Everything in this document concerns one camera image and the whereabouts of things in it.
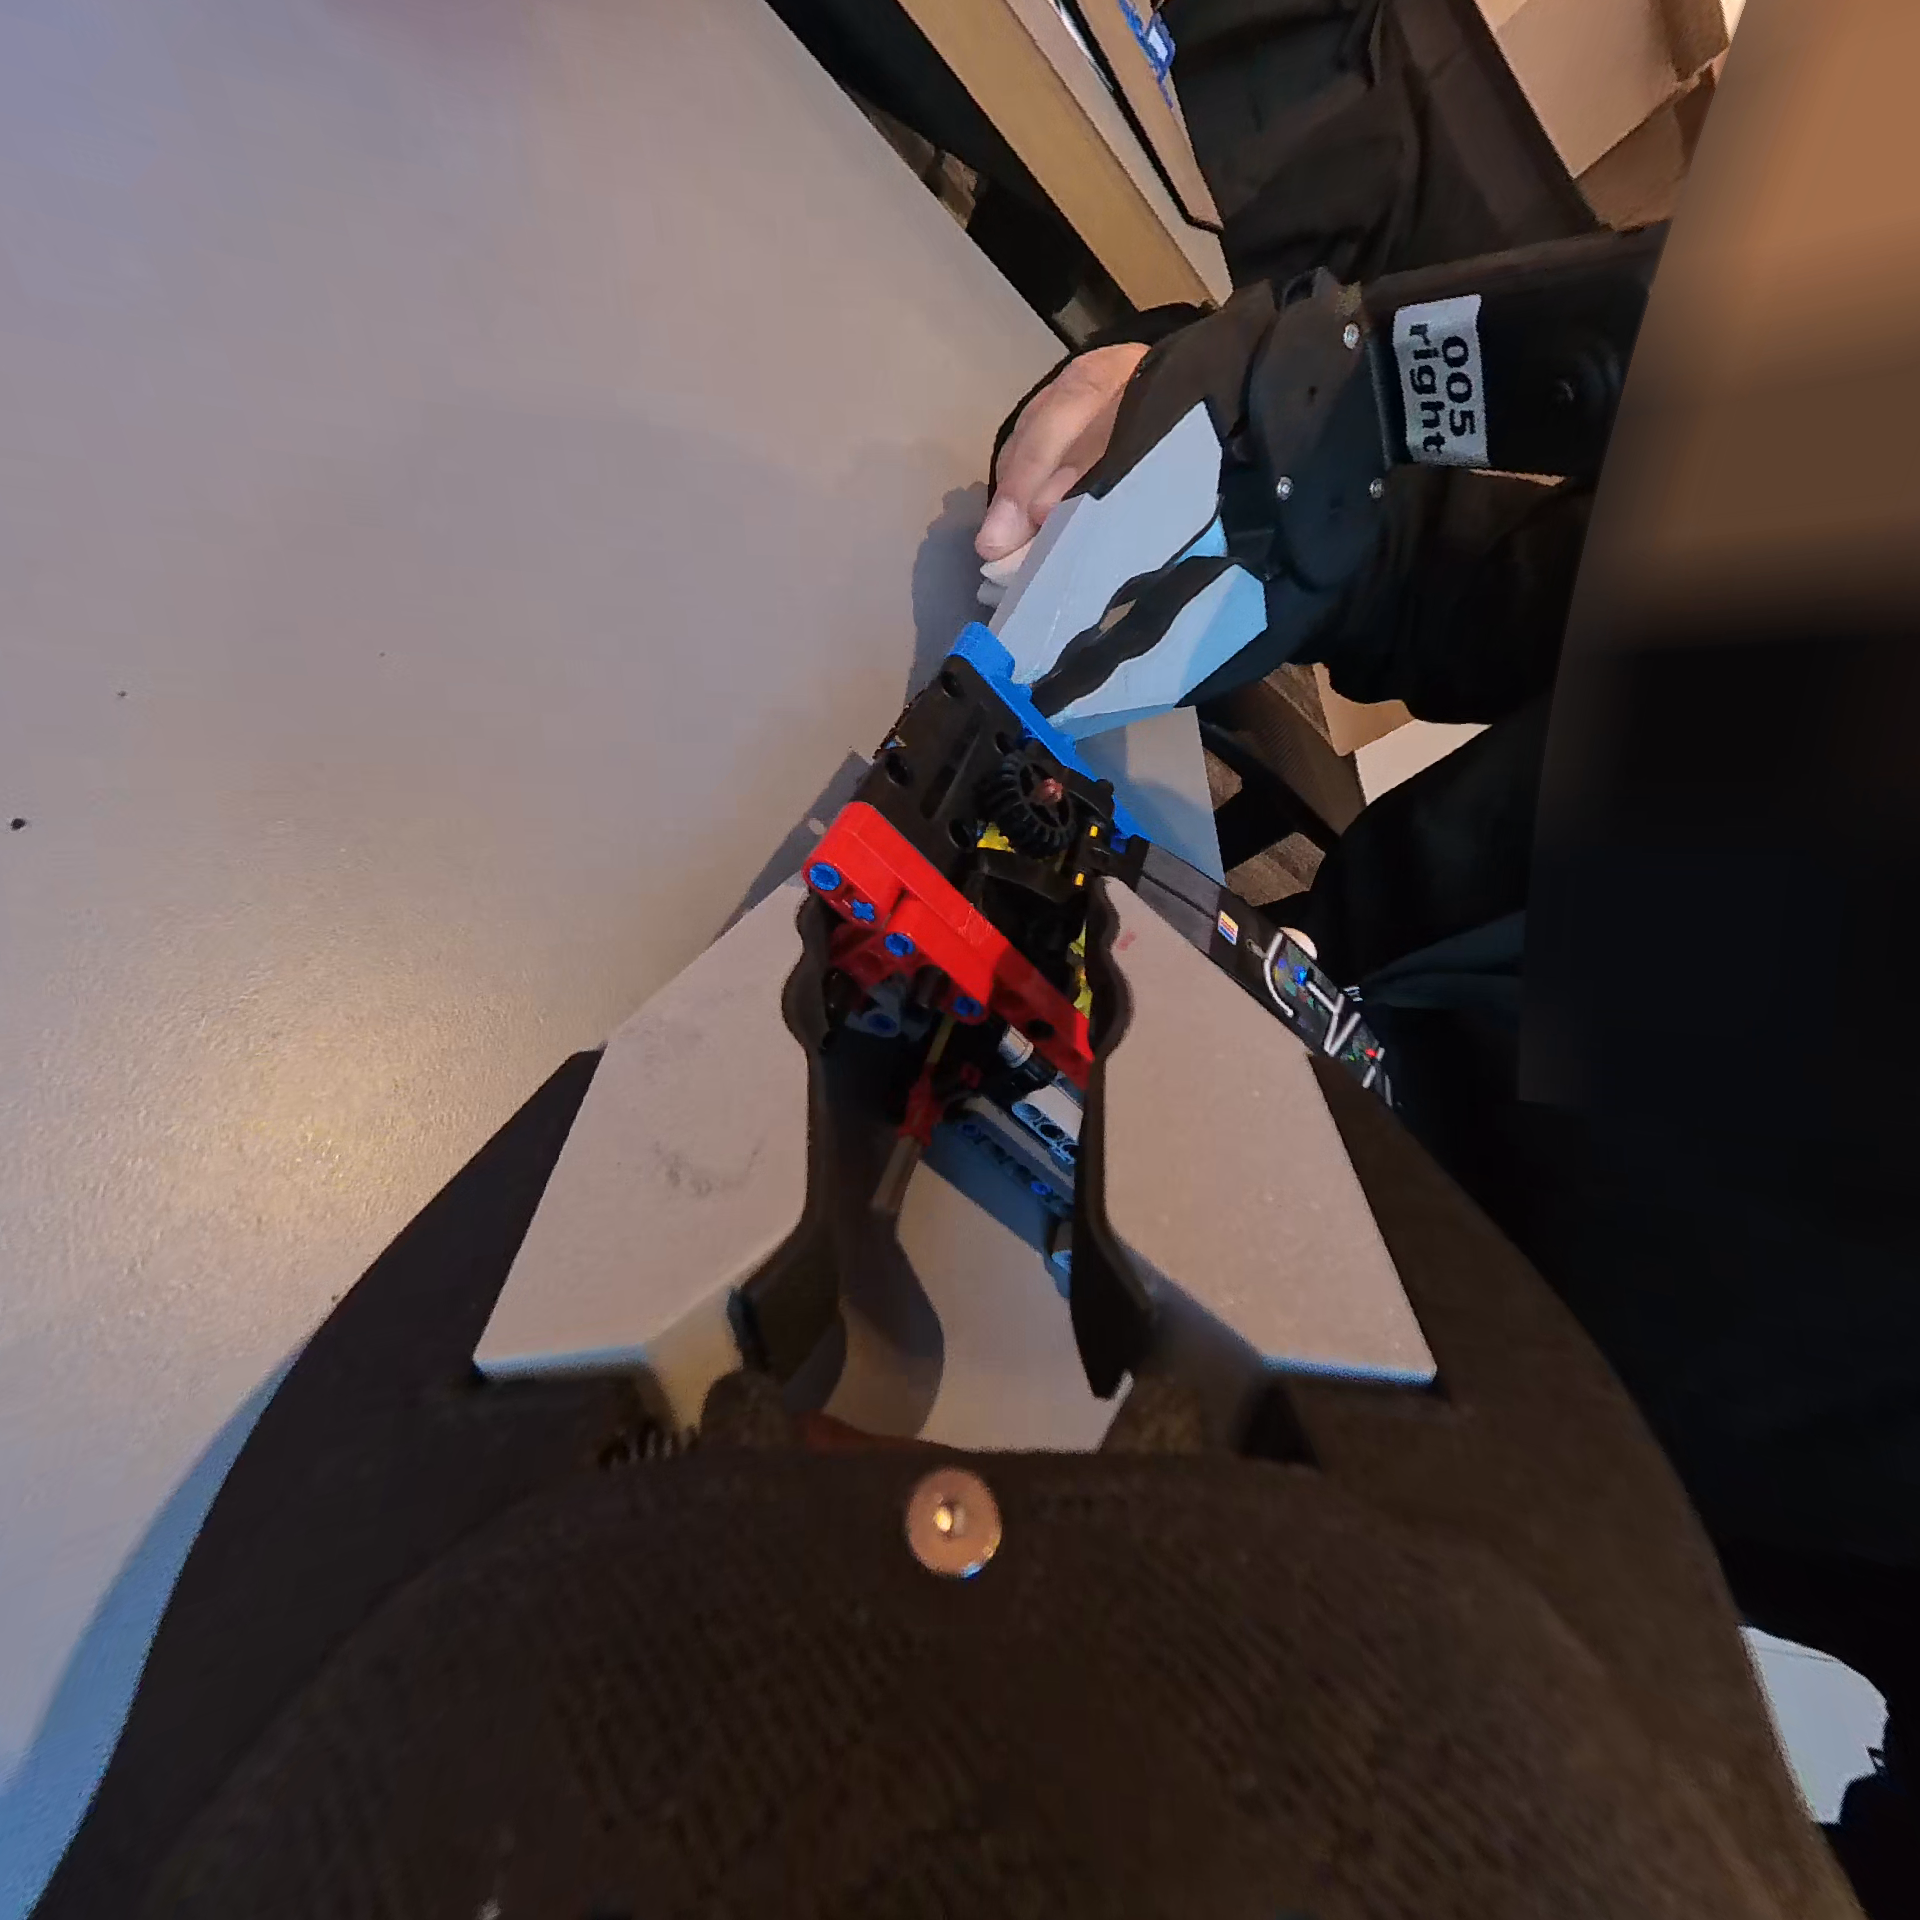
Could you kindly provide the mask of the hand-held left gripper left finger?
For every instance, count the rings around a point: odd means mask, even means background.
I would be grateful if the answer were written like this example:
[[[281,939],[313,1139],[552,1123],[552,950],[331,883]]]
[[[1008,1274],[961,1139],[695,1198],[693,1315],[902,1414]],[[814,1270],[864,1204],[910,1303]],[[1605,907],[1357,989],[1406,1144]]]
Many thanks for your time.
[[[695,1423],[839,1328],[822,1091],[826,911],[776,883],[607,1045],[471,1350],[503,1379],[632,1373]]]

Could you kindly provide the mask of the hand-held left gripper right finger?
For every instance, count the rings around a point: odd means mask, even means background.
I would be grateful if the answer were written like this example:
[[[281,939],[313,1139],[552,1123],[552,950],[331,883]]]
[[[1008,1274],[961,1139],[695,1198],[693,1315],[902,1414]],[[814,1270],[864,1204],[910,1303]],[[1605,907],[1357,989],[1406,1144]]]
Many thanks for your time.
[[[1381,1045],[1247,907],[1199,922],[1098,879],[1069,1328],[1094,1395],[1177,1379],[1259,1405],[1275,1379],[1430,1385],[1434,1351],[1329,1091],[1386,1116]]]

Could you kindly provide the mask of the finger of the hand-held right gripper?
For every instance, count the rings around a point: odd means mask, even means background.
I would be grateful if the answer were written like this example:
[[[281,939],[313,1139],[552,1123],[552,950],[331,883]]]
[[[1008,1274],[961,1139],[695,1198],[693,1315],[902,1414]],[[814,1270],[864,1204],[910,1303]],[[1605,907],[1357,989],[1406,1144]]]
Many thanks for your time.
[[[1229,552],[1177,557],[1115,602],[1037,677],[1037,711],[1091,740],[1174,711],[1269,630],[1269,591]]]
[[[1199,398],[1128,470],[1104,492],[1066,499],[1027,547],[989,616],[1015,663],[1015,681],[1037,681],[1125,581],[1204,541],[1216,500],[1221,434]]]

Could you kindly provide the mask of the toy brick car model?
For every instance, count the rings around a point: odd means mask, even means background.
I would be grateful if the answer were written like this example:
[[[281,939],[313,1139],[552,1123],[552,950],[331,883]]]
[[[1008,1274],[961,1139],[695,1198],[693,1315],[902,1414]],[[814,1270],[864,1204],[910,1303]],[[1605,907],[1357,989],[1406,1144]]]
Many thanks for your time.
[[[1135,883],[1316,1058],[1397,1102],[1357,990],[1333,983],[1298,929],[1155,845],[984,623],[961,626],[899,711],[804,879],[834,916],[827,1033],[907,1049],[884,1190],[952,1129],[1038,1207],[1062,1293],[1091,1078],[1094,879]]]

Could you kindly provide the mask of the person's right forearm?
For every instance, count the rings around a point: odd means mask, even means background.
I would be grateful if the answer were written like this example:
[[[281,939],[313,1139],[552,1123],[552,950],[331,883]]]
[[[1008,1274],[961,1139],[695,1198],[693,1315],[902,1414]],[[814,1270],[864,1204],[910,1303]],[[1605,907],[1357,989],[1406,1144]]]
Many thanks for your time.
[[[1374,557],[1304,655],[1353,704],[1490,727],[1556,681],[1593,488],[1472,467],[1397,467]]]

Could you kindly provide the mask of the grey desk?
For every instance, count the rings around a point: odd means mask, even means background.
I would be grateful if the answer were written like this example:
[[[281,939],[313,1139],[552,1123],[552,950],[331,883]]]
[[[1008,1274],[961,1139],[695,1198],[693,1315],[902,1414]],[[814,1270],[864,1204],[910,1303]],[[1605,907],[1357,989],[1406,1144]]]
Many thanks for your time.
[[[5,2],[5,1916],[286,1358],[969,609],[1062,337],[764,2]]]

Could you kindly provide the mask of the person's right hand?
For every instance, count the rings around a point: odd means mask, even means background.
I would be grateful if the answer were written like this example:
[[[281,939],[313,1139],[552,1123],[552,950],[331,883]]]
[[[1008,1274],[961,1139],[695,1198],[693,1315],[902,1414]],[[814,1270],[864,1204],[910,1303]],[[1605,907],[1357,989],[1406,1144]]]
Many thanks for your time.
[[[1143,359],[1146,343],[1072,353],[1017,405],[992,449],[989,510],[975,532],[984,571],[1017,562],[1043,520],[1098,464]]]

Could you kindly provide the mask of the dark cloth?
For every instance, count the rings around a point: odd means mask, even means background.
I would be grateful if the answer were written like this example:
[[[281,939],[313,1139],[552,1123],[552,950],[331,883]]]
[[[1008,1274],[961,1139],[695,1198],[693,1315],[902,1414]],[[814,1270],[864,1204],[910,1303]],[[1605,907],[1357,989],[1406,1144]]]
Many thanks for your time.
[[[1472,0],[1177,0],[1165,20],[1233,288],[1603,229]]]

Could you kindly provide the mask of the grey table with beige edge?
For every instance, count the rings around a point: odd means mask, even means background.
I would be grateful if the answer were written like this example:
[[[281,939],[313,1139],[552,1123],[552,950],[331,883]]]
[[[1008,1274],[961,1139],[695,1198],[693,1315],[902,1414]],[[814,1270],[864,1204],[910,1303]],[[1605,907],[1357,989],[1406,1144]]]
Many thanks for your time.
[[[1128,303],[1226,303],[1221,212],[1120,2],[907,0],[1043,200]]]

